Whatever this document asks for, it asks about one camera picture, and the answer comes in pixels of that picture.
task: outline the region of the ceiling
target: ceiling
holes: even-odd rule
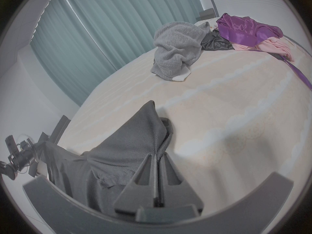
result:
[[[29,0],[17,14],[0,46],[0,78],[16,62],[18,51],[29,44],[48,2],[49,0]]]

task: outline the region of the curtain fold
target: curtain fold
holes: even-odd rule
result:
[[[54,82],[82,105],[100,82],[154,48],[160,26],[195,23],[202,10],[199,0],[51,0],[31,46]]]

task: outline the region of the gray knit sweater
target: gray knit sweater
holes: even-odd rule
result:
[[[181,73],[182,63],[192,65],[200,56],[201,41],[209,33],[208,22],[195,26],[189,22],[175,21],[161,26],[154,35],[158,47],[151,72],[165,80]]]

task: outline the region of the pink garment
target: pink garment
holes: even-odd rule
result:
[[[283,41],[281,41],[277,37],[270,37],[267,40],[260,42],[255,47],[249,47],[249,46],[245,46],[245,45],[241,45],[241,44],[237,44],[237,43],[233,43],[233,42],[231,42],[231,44],[235,50],[255,50],[255,49],[258,49],[258,50],[261,50],[264,52],[276,53],[276,54],[279,54],[281,56],[286,56],[289,58],[289,60],[294,61],[294,57],[291,54],[291,50],[289,49],[287,44],[284,43]]]

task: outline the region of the striped bedspread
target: striped bedspread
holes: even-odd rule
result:
[[[288,42],[312,80],[312,59]],[[275,219],[293,204],[312,167],[312,92],[284,62],[262,52],[203,51],[184,82],[150,72],[153,49],[104,80],[72,119],[59,145],[82,154],[154,100],[174,127],[167,149],[205,203],[203,215],[227,207],[273,171],[294,181]]]

